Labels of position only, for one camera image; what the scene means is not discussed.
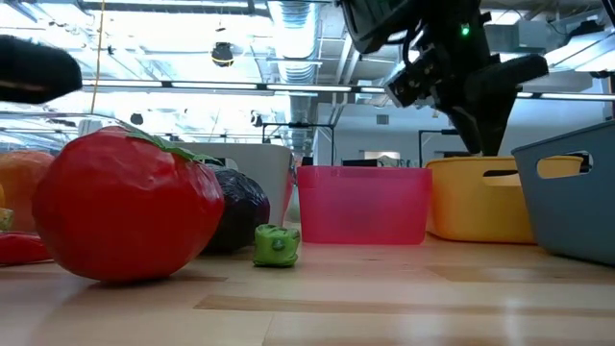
wooden tabletop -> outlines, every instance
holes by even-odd
[[[615,269],[532,246],[304,245],[108,287],[53,263],[0,268],[0,346],[615,345]]]

yellow plastic bin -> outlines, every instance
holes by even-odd
[[[581,158],[538,164],[543,177],[578,174]],[[428,231],[449,240],[533,243],[528,210],[513,157],[452,158],[427,164],[433,174]]]

wall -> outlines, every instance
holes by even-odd
[[[586,92],[602,93],[597,82]],[[609,105],[585,101],[518,100],[510,116],[500,155],[512,149],[552,136],[562,135],[602,122]],[[321,105],[321,121],[329,119],[329,105]],[[388,126],[376,125],[376,114],[389,114]],[[446,115],[433,118],[433,110],[376,109],[365,105],[349,105],[335,131],[335,163],[362,159],[359,151],[400,152],[403,160],[418,162],[418,130],[449,128]],[[436,151],[464,151],[458,136],[423,135],[424,161]],[[331,164],[331,143],[322,134],[315,139],[315,164]]]

blue-gray bin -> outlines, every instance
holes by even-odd
[[[543,179],[540,160],[587,152],[588,173]],[[513,150],[534,239],[561,256],[615,266],[615,121]]]

pink container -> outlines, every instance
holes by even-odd
[[[415,245],[425,238],[428,169],[308,166],[298,181],[305,242]]]

